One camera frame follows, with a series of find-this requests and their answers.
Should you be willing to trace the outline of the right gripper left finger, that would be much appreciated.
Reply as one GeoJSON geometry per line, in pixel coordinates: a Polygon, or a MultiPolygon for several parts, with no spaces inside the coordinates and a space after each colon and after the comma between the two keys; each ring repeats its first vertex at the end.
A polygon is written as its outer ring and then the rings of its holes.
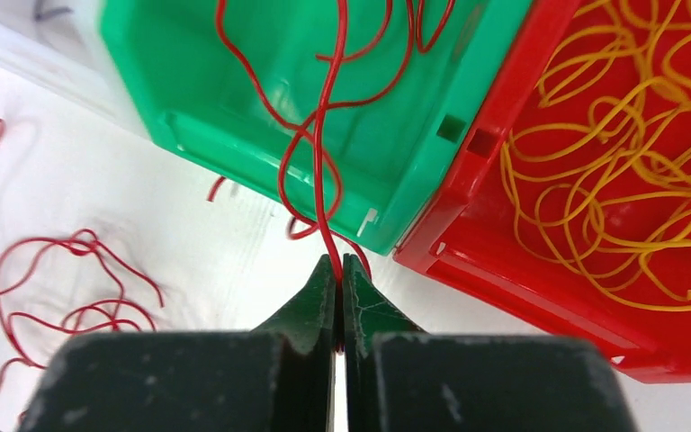
{"type": "Polygon", "coordinates": [[[335,293],[322,257],[247,331],[94,333],[53,356],[23,431],[329,431],[335,293]]]}

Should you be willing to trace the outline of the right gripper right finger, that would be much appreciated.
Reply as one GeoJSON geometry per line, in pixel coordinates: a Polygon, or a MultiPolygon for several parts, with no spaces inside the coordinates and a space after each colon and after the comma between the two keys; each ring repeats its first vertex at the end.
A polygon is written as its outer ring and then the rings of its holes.
{"type": "Polygon", "coordinates": [[[633,431],[610,364],[574,337],[431,334],[343,259],[352,431],[633,431]]]}

